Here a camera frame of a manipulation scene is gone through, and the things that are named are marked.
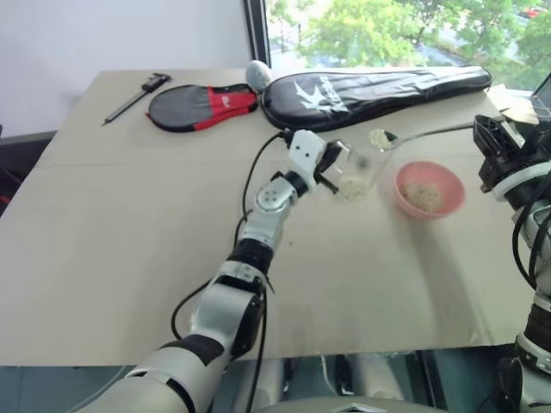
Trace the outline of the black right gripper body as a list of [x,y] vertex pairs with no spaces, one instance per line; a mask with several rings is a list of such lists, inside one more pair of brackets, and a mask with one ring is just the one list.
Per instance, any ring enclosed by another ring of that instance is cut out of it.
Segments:
[[477,147],[484,156],[480,167],[480,190],[489,193],[507,176],[520,170],[525,162],[520,147],[510,136],[478,137]]

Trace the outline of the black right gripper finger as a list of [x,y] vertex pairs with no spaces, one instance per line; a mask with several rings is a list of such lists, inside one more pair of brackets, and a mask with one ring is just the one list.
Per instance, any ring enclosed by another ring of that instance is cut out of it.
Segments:
[[492,127],[494,119],[478,114],[474,117],[473,138],[474,143],[484,156],[491,156],[495,152]]
[[524,137],[517,130],[516,124],[513,120],[505,117],[499,117],[496,121],[498,126],[516,143],[517,146],[524,145]]

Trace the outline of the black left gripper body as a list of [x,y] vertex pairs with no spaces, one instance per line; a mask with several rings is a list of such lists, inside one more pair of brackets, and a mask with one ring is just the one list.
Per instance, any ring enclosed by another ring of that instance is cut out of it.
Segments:
[[319,177],[324,176],[324,173],[333,165],[327,157],[327,146],[324,153],[321,156],[321,159],[318,161],[317,166],[314,170],[314,181],[319,184]]

